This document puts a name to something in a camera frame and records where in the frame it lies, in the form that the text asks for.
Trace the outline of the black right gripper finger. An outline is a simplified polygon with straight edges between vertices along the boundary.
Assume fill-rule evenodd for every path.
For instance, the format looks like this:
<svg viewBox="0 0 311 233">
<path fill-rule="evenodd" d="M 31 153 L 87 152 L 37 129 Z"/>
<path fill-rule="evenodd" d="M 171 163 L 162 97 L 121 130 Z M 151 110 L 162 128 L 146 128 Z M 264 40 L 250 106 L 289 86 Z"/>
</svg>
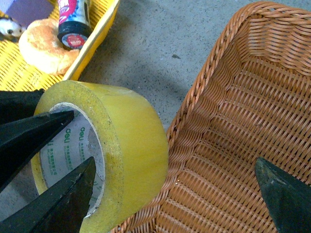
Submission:
<svg viewBox="0 0 311 233">
<path fill-rule="evenodd" d="M 0 223 L 2 233 L 78 233 L 89 210 L 96 166 L 88 158 Z"/>
<path fill-rule="evenodd" d="M 262 157 L 255 175 L 270 217 L 279 233 L 311 231 L 311 187 Z"/>
<path fill-rule="evenodd" d="M 73 111 L 42 113 L 0 126 L 0 190 L 74 119 Z"/>
<path fill-rule="evenodd" d="M 42 119 L 34 118 L 36 106 L 44 89 L 34 91 L 1 91 L 0 92 L 0 125 L 9 123 L 39 125 Z"/>
</svg>

